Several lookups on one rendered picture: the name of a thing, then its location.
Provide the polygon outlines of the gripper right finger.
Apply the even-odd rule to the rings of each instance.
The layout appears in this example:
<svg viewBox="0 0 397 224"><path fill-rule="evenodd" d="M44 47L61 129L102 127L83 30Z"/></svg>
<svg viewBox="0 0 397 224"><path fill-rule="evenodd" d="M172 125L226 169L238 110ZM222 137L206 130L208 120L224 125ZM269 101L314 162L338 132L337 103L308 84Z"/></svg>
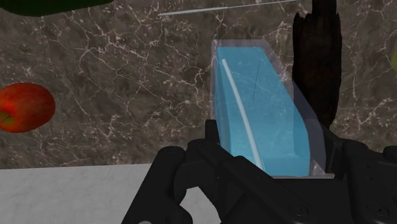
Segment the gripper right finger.
<svg viewBox="0 0 397 224"><path fill-rule="evenodd" d="M397 204L389 188L397 182L393 164L366 144L321 128L326 150L324 170L347 183L355 224L397 224Z"/></svg>

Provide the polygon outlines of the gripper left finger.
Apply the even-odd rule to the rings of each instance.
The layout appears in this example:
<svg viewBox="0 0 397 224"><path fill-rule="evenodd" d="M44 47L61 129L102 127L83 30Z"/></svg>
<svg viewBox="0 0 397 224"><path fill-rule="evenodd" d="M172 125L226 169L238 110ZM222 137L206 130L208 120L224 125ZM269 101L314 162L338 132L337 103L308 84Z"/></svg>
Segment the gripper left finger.
<svg viewBox="0 0 397 224"><path fill-rule="evenodd" d="M220 224L312 224L312 209L248 159L218 145L214 120L205 137L187 149L162 148L121 224L193 224L181 207L187 190L198 187L216 208Z"/></svg>

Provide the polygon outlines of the dark brown jagged upright object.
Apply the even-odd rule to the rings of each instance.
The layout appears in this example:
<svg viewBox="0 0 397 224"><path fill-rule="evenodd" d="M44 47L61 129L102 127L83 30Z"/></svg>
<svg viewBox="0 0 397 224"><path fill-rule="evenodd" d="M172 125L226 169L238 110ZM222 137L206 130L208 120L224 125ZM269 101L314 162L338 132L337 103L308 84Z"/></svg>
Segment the dark brown jagged upright object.
<svg viewBox="0 0 397 224"><path fill-rule="evenodd" d="M312 12L293 21L292 78L317 119L333 123L342 79L342 35L337 0L312 0Z"/></svg>

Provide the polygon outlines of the red apple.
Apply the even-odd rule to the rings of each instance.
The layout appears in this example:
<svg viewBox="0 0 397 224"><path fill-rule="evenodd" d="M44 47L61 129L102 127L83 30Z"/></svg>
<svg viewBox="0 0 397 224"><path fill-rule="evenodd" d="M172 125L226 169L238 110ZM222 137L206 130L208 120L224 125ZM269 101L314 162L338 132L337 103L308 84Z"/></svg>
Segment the red apple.
<svg viewBox="0 0 397 224"><path fill-rule="evenodd" d="M14 83L0 89L0 129L21 133L34 130L55 114L55 99L41 85Z"/></svg>

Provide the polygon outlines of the dark green rounded object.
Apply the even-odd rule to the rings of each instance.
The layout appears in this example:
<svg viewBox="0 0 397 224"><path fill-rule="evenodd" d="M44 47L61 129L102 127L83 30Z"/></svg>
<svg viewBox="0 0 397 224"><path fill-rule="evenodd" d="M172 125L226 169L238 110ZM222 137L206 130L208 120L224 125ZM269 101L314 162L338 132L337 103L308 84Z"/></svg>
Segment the dark green rounded object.
<svg viewBox="0 0 397 224"><path fill-rule="evenodd" d="M10 13L42 17L112 3L114 0L0 0L0 8Z"/></svg>

